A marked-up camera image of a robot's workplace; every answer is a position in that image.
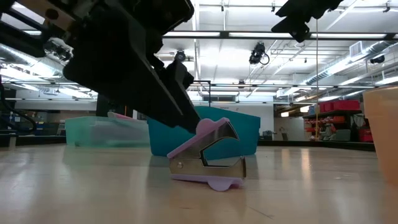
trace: purple staple remover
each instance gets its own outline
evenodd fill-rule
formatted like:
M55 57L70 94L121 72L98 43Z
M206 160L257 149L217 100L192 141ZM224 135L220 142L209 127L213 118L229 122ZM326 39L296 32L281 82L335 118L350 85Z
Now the purple staple remover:
M167 154L172 178L206 182L217 191L228 190L231 185L242 185L246 177L244 157L240 157L232 166L211 166L204 157L204 150L225 138L239 140L228 118L221 118L217 122L201 120L197 126L197 134Z

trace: tan cup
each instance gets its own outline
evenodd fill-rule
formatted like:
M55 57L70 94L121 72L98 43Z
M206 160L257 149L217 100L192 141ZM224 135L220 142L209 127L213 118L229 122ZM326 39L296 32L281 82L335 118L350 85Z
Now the tan cup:
M398 187L398 86L364 92L379 166L385 180Z

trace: black cable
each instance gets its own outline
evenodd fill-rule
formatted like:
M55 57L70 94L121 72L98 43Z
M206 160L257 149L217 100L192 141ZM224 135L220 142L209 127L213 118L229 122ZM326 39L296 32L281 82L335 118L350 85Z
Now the black cable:
M6 124L8 127L12 128L13 130L16 130L16 131L19 131L19 132L22 132L22 133L30 133L30 132L36 131L36 129L37 129L36 122L32 118L30 118L30 117L22 114L21 112L11 108L10 105L8 104L8 102L6 101L6 95L5 95L5 91L4 91L4 86L1 83L1 75L0 75L0 100L1 100L1 103L4 105L4 107L7 108L9 111L12 111L15 114L18 114L20 117L25 118L26 120L31 122L32 123L32 129L28 129L28 130L21 129L21 128L11 124L9 121L5 120L2 117L0 117L0 121L2 121L4 124Z
M267 54L264 54L264 56L266 56L268 58L268 62L267 63L262 63L261 60L260 60L260 64L261 65L268 65L269 62L270 62L270 58L269 58L269 56Z

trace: wooden floor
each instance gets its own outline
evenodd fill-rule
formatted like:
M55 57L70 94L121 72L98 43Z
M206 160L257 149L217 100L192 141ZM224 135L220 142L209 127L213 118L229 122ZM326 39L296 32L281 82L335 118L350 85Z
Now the wooden floor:
M215 192L148 149L19 147L0 152L0 223L398 223L374 152L259 147L247 162L242 188Z

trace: teal plastic bin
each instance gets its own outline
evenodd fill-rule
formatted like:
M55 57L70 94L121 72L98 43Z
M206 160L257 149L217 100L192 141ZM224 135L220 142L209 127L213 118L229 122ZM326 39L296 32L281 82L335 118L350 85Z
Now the teal plastic bin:
M206 159L223 159L256 153L260 129L259 117L208 106L196 106L195 109L201 119L209 118L217 121L228 118L239 136L239 141L224 139L211 146L205 151ZM166 156L193 137L193 134L181 127L170 128L153 119L148 119L148 125L150 149L155 156Z
M84 147L149 147L145 121L84 116L65 121L67 144Z

